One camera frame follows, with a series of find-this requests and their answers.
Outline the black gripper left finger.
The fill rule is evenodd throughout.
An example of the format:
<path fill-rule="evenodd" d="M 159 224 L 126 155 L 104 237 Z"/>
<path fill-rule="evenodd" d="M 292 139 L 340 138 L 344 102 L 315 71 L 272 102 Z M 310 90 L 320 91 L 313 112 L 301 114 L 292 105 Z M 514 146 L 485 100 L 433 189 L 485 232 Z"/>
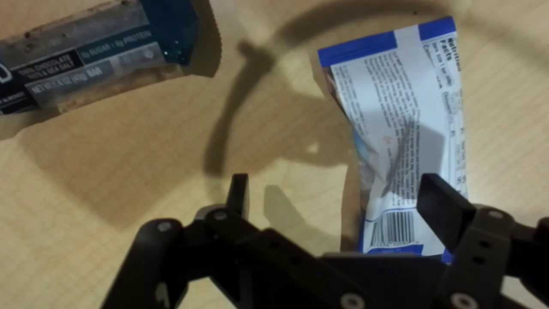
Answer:
<path fill-rule="evenodd" d="M 248 182 L 234 176 L 227 201 L 203 208 L 190 225 L 141 225 L 102 309 L 177 309 L 203 279 L 238 309 L 368 309 L 351 275 L 246 218 Z"/>

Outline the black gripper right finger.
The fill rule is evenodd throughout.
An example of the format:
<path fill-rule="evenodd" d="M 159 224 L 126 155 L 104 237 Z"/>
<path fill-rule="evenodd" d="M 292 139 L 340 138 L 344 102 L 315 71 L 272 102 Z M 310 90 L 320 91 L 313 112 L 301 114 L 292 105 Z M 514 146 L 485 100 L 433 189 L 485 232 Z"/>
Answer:
<path fill-rule="evenodd" d="M 548 217 L 524 225 L 495 206 L 476 206 L 437 174 L 421 179 L 418 210 L 452 255 L 437 291 L 438 309 L 526 309 L 503 294 L 507 277 L 549 304 Z"/>

